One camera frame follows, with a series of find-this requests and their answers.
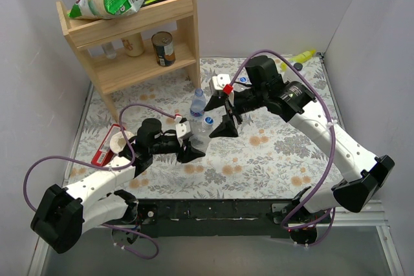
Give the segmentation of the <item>small blue-label water bottle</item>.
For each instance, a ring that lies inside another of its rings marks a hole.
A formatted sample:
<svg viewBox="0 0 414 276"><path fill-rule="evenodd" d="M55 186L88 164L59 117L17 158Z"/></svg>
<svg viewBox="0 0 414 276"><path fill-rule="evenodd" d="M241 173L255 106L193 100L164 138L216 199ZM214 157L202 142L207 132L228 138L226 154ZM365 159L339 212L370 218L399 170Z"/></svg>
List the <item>small blue-label water bottle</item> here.
<svg viewBox="0 0 414 276"><path fill-rule="evenodd" d="M190 114L195 117L201 117L204 115L204 109L206 106L206 98L202 89L195 89L193 98L190 105Z"/></svg>

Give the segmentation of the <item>blue bottle cap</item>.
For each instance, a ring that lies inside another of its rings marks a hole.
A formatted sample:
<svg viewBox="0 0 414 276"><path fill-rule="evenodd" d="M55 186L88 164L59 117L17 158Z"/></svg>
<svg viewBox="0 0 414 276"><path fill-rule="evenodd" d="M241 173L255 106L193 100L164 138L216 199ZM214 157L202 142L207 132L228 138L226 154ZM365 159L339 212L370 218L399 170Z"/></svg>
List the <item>blue bottle cap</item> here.
<svg viewBox="0 0 414 276"><path fill-rule="evenodd" d="M202 128L203 129L210 129L213 127L214 120L211 117L205 117L202 121Z"/></svg>
<svg viewBox="0 0 414 276"><path fill-rule="evenodd" d="M239 82L240 82L240 83L249 83L249 80L248 80L248 78L246 78L246 77L244 77L244 76L241 76L241 77L239 78Z"/></svg>

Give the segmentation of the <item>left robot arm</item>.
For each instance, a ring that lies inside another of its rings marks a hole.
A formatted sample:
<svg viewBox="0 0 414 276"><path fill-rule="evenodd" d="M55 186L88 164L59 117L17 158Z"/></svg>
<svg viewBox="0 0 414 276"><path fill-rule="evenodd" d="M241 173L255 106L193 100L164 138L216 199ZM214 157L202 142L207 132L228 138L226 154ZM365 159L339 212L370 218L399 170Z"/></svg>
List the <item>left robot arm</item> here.
<svg viewBox="0 0 414 276"><path fill-rule="evenodd" d="M152 163L156 154L174 154L185 164L205 155L197 143L192 145L190 123L182 120L174 130L162 131L155 118L142 122L135 136L105 167L84 179L60 187L50 186L30 223L57 253L71 249L81 235L112 220L133 223L138 215L134 195L118 186L133 180Z"/></svg>

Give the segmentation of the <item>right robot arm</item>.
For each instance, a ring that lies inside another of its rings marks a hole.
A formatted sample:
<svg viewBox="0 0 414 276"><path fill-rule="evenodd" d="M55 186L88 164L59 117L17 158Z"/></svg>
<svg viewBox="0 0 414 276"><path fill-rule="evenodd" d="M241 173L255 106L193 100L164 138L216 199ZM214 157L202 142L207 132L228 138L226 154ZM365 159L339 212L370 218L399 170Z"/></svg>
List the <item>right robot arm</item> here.
<svg viewBox="0 0 414 276"><path fill-rule="evenodd" d="M299 222L310 221L317 212L334 207L358 213L384 185L395 166L388 156L377 156L357 143L328 117L322 102L304 82L281 75L273 59L256 56L245 65L249 86L242 91L233 88L228 74L210 80L212 97L206 110L225 108L219 126L210 134L216 137L237 137L242 115L262 107L279 116L309 138L329 156L342 179L321 187L300 192L289 209Z"/></svg>

